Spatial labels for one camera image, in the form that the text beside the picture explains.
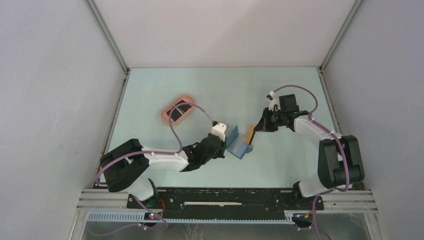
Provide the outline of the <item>gold credit card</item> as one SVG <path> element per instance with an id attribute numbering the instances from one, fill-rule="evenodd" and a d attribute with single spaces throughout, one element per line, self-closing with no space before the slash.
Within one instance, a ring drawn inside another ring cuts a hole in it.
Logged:
<path id="1" fill-rule="evenodd" d="M 248 127 L 247 133 L 245 134 L 244 141 L 248 145 L 251 145 L 253 142 L 254 136 L 255 136 L 255 126 L 251 124 Z"/>

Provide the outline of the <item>blue card holder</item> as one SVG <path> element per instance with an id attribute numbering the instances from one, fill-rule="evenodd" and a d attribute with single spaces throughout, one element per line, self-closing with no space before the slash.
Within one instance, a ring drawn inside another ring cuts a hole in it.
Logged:
<path id="1" fill-rule="evenodd" d="M 238 159 L 242 159 L 246 154 L 253 151 L 253 146 L 248 145 L 245 141 L 245 134 L 239 132 L 236 125 L 227 136 L 226 150 Z"/>

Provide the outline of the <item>black credit card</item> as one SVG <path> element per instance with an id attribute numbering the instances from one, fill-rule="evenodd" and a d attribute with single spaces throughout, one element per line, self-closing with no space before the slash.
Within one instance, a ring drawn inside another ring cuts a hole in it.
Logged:
<path id="1" fill-rule="evenodd" d="M 181 117 L 188 113 L 188 111 L 192 108 L 190 104 L 186 104 L 184 100 L 179 101 L 175 110 L 171 113 L 173 107 L 166 112 L 167 117 L 171 117 L 173 122 L 178 121 Z"/>

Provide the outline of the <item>pink oval tray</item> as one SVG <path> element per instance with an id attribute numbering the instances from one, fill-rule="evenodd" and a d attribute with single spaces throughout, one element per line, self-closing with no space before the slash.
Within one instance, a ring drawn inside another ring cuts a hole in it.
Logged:
<path id="1" fill-rule="evenodd" d="M 196 100 L 191 95 L 182 94 L 179 97 L 177 97 L 175 100 L 173 100 L 168 106 L 166 106 L 160 113 L 162 120 L 167 124 L 169 123 L 169 120 L 170 120 L 171 125 L 173 127 L 179 125 L 183 120 L 185 120 L 194 111 L 194 107 L 191 105 L 192 108 L 188 111 L 188 113 L 186 113 L 184 116 L 182 116 L 179 120 L 172 121 L 171 116 L 168 117 L 166 115 L 166 112 L 168 110 L 170 110 L 172 107 L 174 108 L 177 105 L 177 103 L 180 102 L 181 100 L 185 101 L 188 104 L 195 104 L 196 103 Z"/>

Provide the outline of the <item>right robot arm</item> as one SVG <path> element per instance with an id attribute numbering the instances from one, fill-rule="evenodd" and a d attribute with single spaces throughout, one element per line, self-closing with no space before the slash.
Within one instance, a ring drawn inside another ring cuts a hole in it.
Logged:
<path id="1" fill-rule="evenodd" d="M 270 101 L 264 108 L 255 132 L 276 132 L 286 127 L 308 139 L 318 150 L 316 173 L 293 185 L 291 204 L 304 209 L 311 197 L 337 189 L 345 191 L 351 184 L 361 182 L 365 171 L 358 139 L 341 135 L 317 122 L 307 110 L 300 110 L 294 94 L 267 95 Z"/>

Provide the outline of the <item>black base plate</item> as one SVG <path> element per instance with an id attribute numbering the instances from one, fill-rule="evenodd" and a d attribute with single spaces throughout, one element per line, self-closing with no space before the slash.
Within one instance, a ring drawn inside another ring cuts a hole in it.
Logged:
<path id="1" fill-rule="evenodd" d="M 165 219 L 195 221 L 284 221 L 290 211 L 324 210 L 321 197 L 297 198 L 291 188 L 160 187 L 147 207 Z"/>

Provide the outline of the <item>aluminium frame rail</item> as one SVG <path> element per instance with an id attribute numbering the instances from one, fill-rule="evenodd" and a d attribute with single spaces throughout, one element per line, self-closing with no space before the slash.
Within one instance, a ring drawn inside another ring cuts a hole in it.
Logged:
<path id="1" fill-rule="evenodd" d="M 156 223 L 293 224 L 309 223 L 313 214 L 374 214 L 369 190 L 332 192 L 295 203 L 288 188 L 160 188 L 158 201 L 143 209 L 126 192 L 84 189 L 77 210 L 90 221 Z"/>

